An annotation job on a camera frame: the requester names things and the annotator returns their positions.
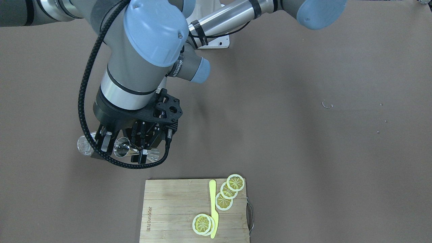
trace stacked lemon slices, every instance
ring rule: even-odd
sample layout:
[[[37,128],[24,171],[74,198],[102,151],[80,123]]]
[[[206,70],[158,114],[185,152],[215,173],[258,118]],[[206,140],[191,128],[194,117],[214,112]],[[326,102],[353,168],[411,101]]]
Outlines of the stacked lemon slices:
[[[216,195],[216,208],[226,211],[232,207],[234,198],[245,187],[245,179],[241,175],[230,175],[220,187]],[[192,229],[202,236],[209,236],[215,230],[215,221],[207,214],[198,214],[192,221]]]

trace wooden cutting board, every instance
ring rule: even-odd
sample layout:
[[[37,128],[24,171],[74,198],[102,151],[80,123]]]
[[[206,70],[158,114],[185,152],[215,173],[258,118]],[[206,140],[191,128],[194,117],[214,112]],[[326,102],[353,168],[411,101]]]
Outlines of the wooden cutting board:
[[[197,214],[211,214],[211,179],[147,180],[140,243],[250,243],[246,218],[246,185],[232,207],[219,212],[214,239],[192,230]],[[226,179],[216,179],[216,193]]]

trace black cable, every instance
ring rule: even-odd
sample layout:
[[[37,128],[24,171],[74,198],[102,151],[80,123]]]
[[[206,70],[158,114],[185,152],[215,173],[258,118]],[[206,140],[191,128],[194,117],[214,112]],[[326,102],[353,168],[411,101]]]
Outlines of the black cable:
[[[86,116],[84,114],[84,99],[86,96],[86,90],[87,90],[87,84],[89,83],[90,74],[92,72],[93,64],[95,63],[96,56],[98,55],[99,49],[101,48],[102,42],[104,41],[104,38],[111,27],[111,24],[114,22],[116,17],[121,13],[121,11],[129,4],[130,0],[123,0],[118,7],[114,10],[114,12],[111,14],[111,16],[108,18],[107,22],[104,24],[102,30],[100,31],[98,38],[95,42],[95,45],[93,46],[92,52],[90,53],[89,60],[87,61],[86,69],[84,70],[83,80],[81,82],[81,87],[79,88],[79,96],[78,96],[78,116],[79,116],[79,122],[81,124],[81,128],[83,129],[84,136],[86,137],[87,141],[90,143],[90,146],[93,148],[95,152],[97,152],[102,158],[104,158],[106,161],[123,168],[127,169],[146,169],[158,166],[162,164],[166,158],[168,157],[169,153],[169,147],[171,143],[170,138],[165,139],[165,153],[163,157],[153,163],[150,164],[128,164],[123,163],[121,161],[118,161],[105,152],[101,151],[97,146],[96,142],[94,141],[93,137],[90,134],[89,127],[87,125]]]
[[[231,33],[223,34],[223,35],[210,35],[210,36],[197,36],[197,35],[190,35],[190,37],[195,37],[195,38],[203,38],[203,37],[206,37],[206,38],[219,38],[219,37],[224,37],[224,36],[232,35],[232,34],[235,34],[235,33],[239,32],[239,31],[241,31],[241,30],[244,29],[246,26],[248,26],[249,23],[250,23],[250,21],[247,22],[245,25],[243,25],[243,26],[242,26],[241,28],[239,28],[238,30],[233,31],[233,32],[231,32]]]

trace black strap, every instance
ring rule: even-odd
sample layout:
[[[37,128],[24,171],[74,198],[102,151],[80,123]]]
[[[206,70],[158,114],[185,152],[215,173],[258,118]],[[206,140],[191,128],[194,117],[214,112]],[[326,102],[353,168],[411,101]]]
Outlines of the black strap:
[[[108,76],[111,79],[111,81],[115,85],[117,85],[117,87],[121,88],[123,91],[126,91],[128,93],[138,95],[138,96],[145,96],[145,95],[153,94],[157,90],[157,89],[155,89],[155,90],[149,91],[149,92],[139,92],[139,91],[135,91],[135,90],[130,90],[130,89],[126,88],[125,86],[123,86],[121,83],[119,83],[117,80],[115,80],[115,78],[111,75],[111,72],[109,71],[108,68],[107,68],[107,73],[108,73]]]
[[[33,0],[25,0],[27,6],[27,21],[24,26],[32,25],[35,20],[35,6],[33,6]]]
[[[45,11],[44,7],[42,6],[41,0],[36,0],[36,2],[38,3],[39,8],[41,8],[42,12],[44,12],[44,14],[45,14],[46,16],[48,16],[48,17],[50,17],[50,19],[53,19],[53,20],[55,20],[56,22],[58,22],[57,19],[51,17],[51,15],[49,15],[49,14],[47,13],[47,11]]]
[[[194,44],[195,49],[197,49],[198,48],[197,42],[195,41],[194,35],[190,31],[189,31],[189,36],[192,39],[192,43],[190,43],[190,44]]]
[[[203,27],[201,26],[200,22],[198,20],[194,20],[191,22],[191,24],[194,26],[195,31],[197,32],[197,36],[200,37],[201,45],[208,45],[209,42],[207,41],[206,33],[204,33]]]
[[[77,16],[71,14],[71,13],[67,10],[67,8],[65,7],[63,1],[58,1],[58,3],[60,4],[61,9],[63,9],[63,11],[64,11],[67,15],[71,16],[71,17],[74,18],[74,19],[82,19],[82,18],[78,18]]]
[[[279,4],[277,3],[277,0],[273,0],[273,13],[277,11],[279,8]]]
[[[254,14],[255,14],[254,19],[259,18],[262,14],[260,3],[258,2],[258,0],[249,0],[249,2],[252,4],[252,7],[254,8]]]
[[[171,71],[169,71],[168,76],[176,77],[177,74],[180,72],[181,67],[183,66],[183,61],[184,61],[184,54],[183,54],[183,52],[180,52],[180,56],[178,57],[175,64],[172,66],[172,69],[171,69]]]

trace yellow knife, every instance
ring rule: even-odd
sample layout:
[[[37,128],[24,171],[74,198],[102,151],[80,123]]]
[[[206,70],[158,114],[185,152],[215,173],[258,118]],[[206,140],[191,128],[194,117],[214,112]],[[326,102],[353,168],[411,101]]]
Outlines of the yellow knife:
[[[209,189],[210,189],[210,203],[212,208],[212,218],[215,221],[215,230],[211,233],[210,238],[214,239],[217,231],[217,225],[219,224],[219,214],[216,211],[216,181],[209,181]]]

